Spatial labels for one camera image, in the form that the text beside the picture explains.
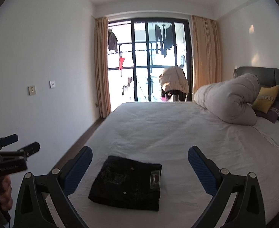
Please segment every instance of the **hanging clothes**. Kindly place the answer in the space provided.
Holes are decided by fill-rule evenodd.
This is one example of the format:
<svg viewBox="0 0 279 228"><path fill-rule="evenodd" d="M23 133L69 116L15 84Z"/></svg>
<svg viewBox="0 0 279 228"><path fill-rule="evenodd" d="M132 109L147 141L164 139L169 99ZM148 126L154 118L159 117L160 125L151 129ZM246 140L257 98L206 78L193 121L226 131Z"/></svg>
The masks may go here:
<svg viewBox="0 0 279 228"><path fill-rule="evenodd" d="M108 48L109 50L115 50L115 52L118 53L117 38L112 31L108 31Z"/></svg>
<svg viewBox="0 0 279 228"><path fill-rule="evenodd" d="M171 49L173 46L173 33L172 33L172 25L170 25L166 29L166 48Z"/></svg>
<svg viewBox="0 0 279 228"><path fill-rule="evenodd" d="M156 44L156 50L158 54L158 46L157 42L160 39L160 53L163 55L164 54L164 49L163 49L163 39L162 39L162 32L160 30L160 27L155 24L155 44Z"/></svg>
<svg viewBox="0 0 279 228"><path fill-rule="evenodd" d="M133 78L132 77L128 77L128 84L127 84L127 87L130 87L131 86L131 82L133 81Z"/></svg>
<svg viewBox="0 0 279 228"><path fill-rule="evenodd" d="M166 35L165 35L165 25L163 25L163 43L164 43L164 57L166 58L167 56L167 42L166 42Z"/></svg>
<svg viewBox="0 0 279 228"><path fill-rule="evenodd" d="M159 77L160 86L165 91L178 90L183 93L189 93L188 80L185 77L183 69L178 66L166 68Z"/></svg>
<svg viewBox="0 0 279 228"><path fill-rule="evenodd" d="M123 65L125 59L126 59L125 57L119 58L119 70L121 71L121 77L122 77L122 65Z"/></svg>

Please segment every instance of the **wall switch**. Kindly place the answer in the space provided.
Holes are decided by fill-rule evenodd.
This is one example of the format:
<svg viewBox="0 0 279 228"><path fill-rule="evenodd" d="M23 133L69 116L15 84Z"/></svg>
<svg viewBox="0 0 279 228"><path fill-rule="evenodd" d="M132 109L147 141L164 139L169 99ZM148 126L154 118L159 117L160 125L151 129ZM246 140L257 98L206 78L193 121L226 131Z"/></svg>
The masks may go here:
<svg viewBox="0 0 279 228"><path fill-rule="evenodd" d="M56 87L55 81L50 81L50 88L55 88L55 87Z"/></svg>
<svg viewBox="0 0 279 228"><path fill-rule="evenodd" d="M36 87L35 86L28 87L28 92L29 92L30 96L35 95L36 94Z"/></svg>

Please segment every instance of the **black door frame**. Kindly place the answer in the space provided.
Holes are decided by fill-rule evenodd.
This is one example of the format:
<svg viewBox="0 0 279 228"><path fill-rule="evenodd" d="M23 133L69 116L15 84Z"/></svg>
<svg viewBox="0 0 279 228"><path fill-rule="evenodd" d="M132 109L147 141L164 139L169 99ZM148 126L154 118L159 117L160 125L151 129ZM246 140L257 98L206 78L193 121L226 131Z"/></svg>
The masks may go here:
<svg viewBox="0 0 279 228"><path fill-rule="evenodd" d="M189 94L187 96L187 101L192 100L192 45L190 38L190 29L189 29L189 20L187 19L175 19L175 18L166 18L166 17L146 17L146 18L133 18L127 20L119 20L119 21L111 21L109 24L131 21L131 45L132 45L132 60L133 67L123 67L123 69L133 69L133 83L134 83L134 100L138 101L137 98L137 76L136 69L137 68L147 68L148 71L148 101L151 101L151 63L150 63L150 48L149 44L151 43L149 40L149 32L148 32L148 22L169 22L172 24L172 33L173 33L173 46L175 51L175 66L178 65L178 57L177 57L177 43L176 43L176 34L175 34L175 22L182 23L184 25L185 31L185 43L186 43L186 64L187 64L187 80L189 85ZM134 23L145 23L145 31L146 31L146 51L147 51L147 66L138 66L136 67L136 57L135 57L135 31L134 31Z"/></svg>

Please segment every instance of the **sunlight on wall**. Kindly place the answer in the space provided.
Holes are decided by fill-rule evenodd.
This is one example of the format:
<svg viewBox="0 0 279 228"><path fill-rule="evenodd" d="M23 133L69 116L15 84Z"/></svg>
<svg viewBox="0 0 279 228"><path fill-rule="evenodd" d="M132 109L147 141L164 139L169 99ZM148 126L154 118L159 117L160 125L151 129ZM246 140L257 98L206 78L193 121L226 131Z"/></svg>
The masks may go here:
<svg viewBox="0 0 279 228"><path fill-rule="evenodd" d="M259 67L259 64L260 64L260 58L259 58L259 54L257 53L252 58L252 66Z"/></svg>
<svg viewBox="0 0 279 228"><path fill-rule="evenodd" d="M249 28L249 33L253 34L255 32L254 25L251 25Z"/></svg>

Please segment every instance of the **pink object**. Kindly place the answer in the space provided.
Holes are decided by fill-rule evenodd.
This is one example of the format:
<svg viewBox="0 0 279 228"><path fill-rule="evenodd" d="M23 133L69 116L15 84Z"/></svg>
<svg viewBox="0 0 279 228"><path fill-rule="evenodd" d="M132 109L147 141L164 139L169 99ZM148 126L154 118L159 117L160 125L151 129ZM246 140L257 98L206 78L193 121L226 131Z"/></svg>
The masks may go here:
<svg viewBox="0 0 279 228"><path fill-rule="evenodd" d="M120 58L119 58L119 70L122 70L122 65L123 65L125 59L126 59L126 58L123 58L123 57L120 57Z"/></svg>

